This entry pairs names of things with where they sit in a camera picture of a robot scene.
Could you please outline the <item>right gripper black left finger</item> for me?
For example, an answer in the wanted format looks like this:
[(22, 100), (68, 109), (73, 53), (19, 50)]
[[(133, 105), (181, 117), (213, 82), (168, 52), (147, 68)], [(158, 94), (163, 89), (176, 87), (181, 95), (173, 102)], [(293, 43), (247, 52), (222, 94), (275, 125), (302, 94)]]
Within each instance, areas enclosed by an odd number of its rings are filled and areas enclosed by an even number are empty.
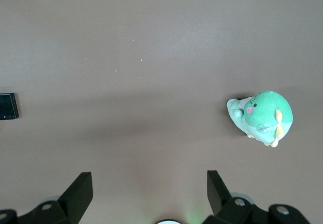
[(58, 200), (38, 205), (16, 223), (79, 223), (92, 199), (92, 175), (82, 172)]

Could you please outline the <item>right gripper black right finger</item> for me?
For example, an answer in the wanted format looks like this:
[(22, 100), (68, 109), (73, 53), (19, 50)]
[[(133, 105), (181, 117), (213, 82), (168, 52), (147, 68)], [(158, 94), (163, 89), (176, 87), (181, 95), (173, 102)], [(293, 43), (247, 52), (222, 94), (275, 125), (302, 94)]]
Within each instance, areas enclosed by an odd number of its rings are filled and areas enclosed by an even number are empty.
[(207, 197), (213, 214), (207, 223), (269, 223), (264, 211), (243, 197), (232, 197), (218, 171), (207, 172)]

